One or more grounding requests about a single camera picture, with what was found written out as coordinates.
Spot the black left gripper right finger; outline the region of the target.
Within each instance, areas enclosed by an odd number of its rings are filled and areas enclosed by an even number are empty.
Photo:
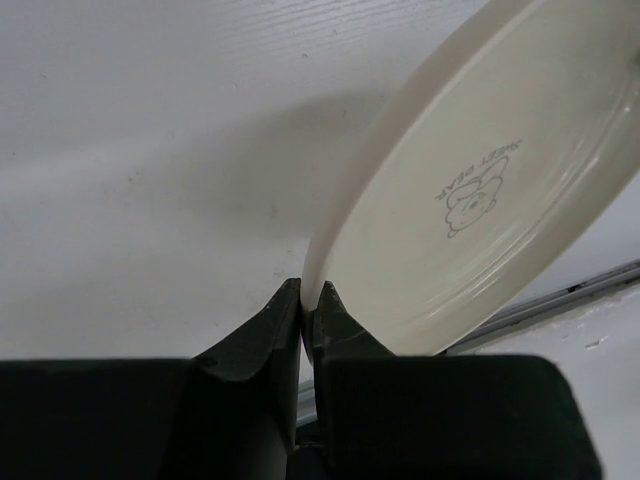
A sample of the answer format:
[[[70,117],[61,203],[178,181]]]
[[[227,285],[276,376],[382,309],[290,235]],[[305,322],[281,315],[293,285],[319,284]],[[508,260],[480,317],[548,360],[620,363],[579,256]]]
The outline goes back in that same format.
[[[331,282],[309,314],[307,353],[323,430],[389,430],[397,421],[400,358],[353,318]]]

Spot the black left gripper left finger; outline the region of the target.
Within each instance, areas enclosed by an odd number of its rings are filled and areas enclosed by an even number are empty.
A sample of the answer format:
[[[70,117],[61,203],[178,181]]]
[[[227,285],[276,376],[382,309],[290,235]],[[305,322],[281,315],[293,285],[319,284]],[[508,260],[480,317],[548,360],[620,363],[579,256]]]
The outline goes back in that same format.
[[[290,278],[266,305],[223,340],[195,357],[216,384],[213,408],[225,419],[259,412],[275,423],[287,453],[295,442],[301,354],[298,278]]]

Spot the cream bear plate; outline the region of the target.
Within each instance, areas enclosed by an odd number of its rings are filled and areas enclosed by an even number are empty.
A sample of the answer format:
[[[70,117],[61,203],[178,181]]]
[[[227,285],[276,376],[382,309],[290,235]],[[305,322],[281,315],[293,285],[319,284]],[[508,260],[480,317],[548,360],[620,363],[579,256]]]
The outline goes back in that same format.
[[[639,170],[639,5],[491,1],[371,125],[305,259],[399,355],[436,354],[513,300]]]

